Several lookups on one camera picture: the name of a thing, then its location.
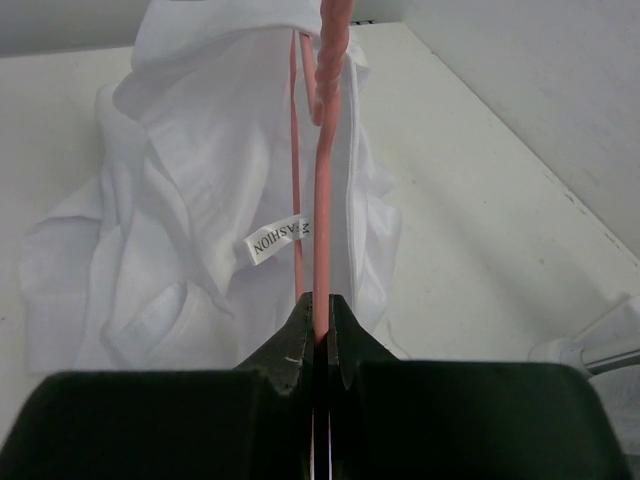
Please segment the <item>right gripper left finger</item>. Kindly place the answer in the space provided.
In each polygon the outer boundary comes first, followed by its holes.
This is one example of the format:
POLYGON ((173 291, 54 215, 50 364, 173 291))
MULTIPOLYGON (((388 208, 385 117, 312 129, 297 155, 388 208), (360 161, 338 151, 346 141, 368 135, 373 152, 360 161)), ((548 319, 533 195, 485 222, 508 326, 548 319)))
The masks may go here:
POLYGON ((311 298, 230 370, 63 372, 9 434, 13 479, 307 479, 311 298))

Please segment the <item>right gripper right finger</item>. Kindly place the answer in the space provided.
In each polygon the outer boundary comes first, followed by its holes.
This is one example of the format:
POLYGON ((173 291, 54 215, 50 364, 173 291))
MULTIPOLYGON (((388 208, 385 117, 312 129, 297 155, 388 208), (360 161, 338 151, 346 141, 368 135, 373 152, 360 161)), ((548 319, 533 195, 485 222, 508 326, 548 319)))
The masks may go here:
POLYGON ((627 479, 601 401, 550 363, 401 360, 330 300, 336 479, 627 479))

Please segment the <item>white shirt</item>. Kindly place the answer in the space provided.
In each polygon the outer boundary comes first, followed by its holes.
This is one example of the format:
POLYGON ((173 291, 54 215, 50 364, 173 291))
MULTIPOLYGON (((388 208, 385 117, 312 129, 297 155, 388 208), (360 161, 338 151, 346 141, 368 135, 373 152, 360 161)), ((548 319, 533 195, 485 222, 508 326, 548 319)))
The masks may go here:
MULTIPOLYGON (((299 35, 323 1, 154 1, 130 74, 101 88, 100 175, 26 236, 28 362, 64 370, 238 365, 313 288, 316 147, 299 35)), ((332 148, 330 286, 373 330, 401 232, 361 123, 352 39, 332 148)))

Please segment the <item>pink wire hanger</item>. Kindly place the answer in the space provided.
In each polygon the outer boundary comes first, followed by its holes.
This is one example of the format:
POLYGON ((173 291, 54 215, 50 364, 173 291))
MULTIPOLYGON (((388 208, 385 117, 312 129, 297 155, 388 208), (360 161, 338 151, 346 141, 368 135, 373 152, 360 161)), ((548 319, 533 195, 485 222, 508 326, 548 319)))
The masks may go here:
POLYGON ((331 159, 341 110, 340 76, 350 39, 352 1, 323 1, 320 5, 320 47, 299 35, 307 99, 312 123, 320 128, 314 178, 314 244, 312 322, 315 342, 329 331, 331 159))

